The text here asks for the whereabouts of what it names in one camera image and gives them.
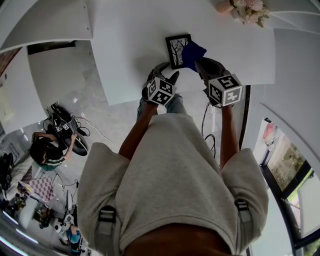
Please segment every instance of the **jeans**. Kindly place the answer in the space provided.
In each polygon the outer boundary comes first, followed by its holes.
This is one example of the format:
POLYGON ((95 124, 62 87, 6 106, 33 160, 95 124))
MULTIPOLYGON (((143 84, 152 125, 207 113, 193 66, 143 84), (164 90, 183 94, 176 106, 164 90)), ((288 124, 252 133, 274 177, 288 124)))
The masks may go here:
MULTIPOLYGON (((140 100, 140 106, 138 108, 138 114, 137 119, 141 116, 143 113, 146 105, 148 103, 144 100, 140 100)), ((168 102, 167 105, 165 105, 166 112, 167 113, 173 113, 173 114, 187 114, 187 111, 184 107, 184 100, 179 94, 175 94, 173 98, 168 102)))

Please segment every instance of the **white tabletop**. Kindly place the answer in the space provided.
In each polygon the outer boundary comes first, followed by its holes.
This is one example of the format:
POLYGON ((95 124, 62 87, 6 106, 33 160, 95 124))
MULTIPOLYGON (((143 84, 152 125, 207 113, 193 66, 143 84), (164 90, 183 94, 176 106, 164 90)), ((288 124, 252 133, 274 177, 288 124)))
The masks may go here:
MULTIPOLYGON (((210 0, 91 0, 94 58, 110 105, 141 97, 153 67, 169 61, 166 37, 191 34, 243 85, 274 84, 273 30, 243 25, 219 14, 210 0)), ((190 69, 180 70, 178 91, 204 88, 190 69)))

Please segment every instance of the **backpack strap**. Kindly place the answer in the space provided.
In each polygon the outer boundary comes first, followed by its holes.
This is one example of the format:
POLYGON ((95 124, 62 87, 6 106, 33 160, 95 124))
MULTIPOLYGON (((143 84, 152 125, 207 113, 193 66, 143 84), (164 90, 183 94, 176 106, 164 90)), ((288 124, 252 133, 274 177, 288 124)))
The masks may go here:
POLYGON ((95 236, 95 248, 102 255, 120 256, 121 222, 116 209, 110 205, 103 207, 99 212, 99 218, 95 236))

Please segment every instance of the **person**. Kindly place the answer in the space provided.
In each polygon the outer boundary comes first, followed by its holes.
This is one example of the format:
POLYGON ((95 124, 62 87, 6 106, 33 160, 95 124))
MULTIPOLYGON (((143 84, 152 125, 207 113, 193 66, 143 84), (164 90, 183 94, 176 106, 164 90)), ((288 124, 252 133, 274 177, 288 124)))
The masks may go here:
POLYGON ((30 148, 30 155, 45 171, 53 171, 71 157, 77 138, 75 133, 71 135, 71 144, 64 154, 63 151, 67 149, 67 146, 63 141, 58 141, 58 147, 51 143, 57 141, 54 133, 54 128, 49 125, 46 133, 34 132, 32 137, 33 143, 30 148))
POLYGON ((70 228, 59 239, 63 246, 71 246, 72 255, 80 255, 81 233, 77 226, 71 225, 70 228))
POLYGON ((141 99, 118 154, 92 145, 78 188, 83 237, 107 254, 111 206, 114 255, 239 255, 261 235, 269 199, 252 151, 239 150, 230 105, 221 108, 220 167, 180 95, 166 114, 157 107, 141 99))

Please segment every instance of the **picture frame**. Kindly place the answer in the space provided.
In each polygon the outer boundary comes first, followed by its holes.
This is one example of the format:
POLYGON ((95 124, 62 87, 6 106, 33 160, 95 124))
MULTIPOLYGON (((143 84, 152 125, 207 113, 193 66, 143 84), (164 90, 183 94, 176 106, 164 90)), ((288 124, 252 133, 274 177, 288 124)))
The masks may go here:
POLYGON ((182 34, 165 38, 166 46, 170 57, 171 68, 173 70, 185 68, 182 61, 182 51, 185 46, 192 41, 190 34, 182 34))

